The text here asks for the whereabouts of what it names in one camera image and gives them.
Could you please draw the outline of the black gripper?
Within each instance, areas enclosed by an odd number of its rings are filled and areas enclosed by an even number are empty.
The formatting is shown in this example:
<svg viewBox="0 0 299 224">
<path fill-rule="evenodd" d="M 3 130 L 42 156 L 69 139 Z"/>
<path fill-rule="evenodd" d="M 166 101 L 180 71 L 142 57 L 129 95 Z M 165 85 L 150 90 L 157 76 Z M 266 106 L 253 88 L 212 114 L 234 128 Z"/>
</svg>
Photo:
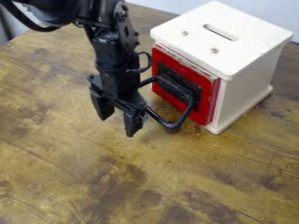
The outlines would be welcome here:
<svg viewBox="0 0 299 224">
<path fill-rule="evenodd" d="M 123 43 L 121 35 L 111 30 L 87 30 L 90 43 L 97 54 L 99 75 L 91 75 L 91 100 L 99 118 L 106 121 L 115 109 L 123 110 L 126 135 L 133 137 L 143 128 L 147 119 L 146 100 L 138 92 L 141 83 L 138 33 Z"/>
</svg>

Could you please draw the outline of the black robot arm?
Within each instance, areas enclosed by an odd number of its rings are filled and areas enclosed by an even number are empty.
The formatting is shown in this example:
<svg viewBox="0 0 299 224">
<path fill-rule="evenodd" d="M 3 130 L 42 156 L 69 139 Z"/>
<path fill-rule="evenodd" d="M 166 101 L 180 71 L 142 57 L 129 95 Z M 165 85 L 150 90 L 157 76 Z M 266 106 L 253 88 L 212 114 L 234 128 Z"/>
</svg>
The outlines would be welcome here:
<svg viewBox="0 0 299 224">
<path fill-rule="evenodd" d="M 14 17 L 38 32 L 75 24 L 93 44 L 98 73 L 89 76 L 90 95 L 101 119 L 125 112 L 126 135 L 143 128 L 146 100 L 139 94 L 139 33 L 130 21 L 126 0 L 0 0 Z"/>
</svg>

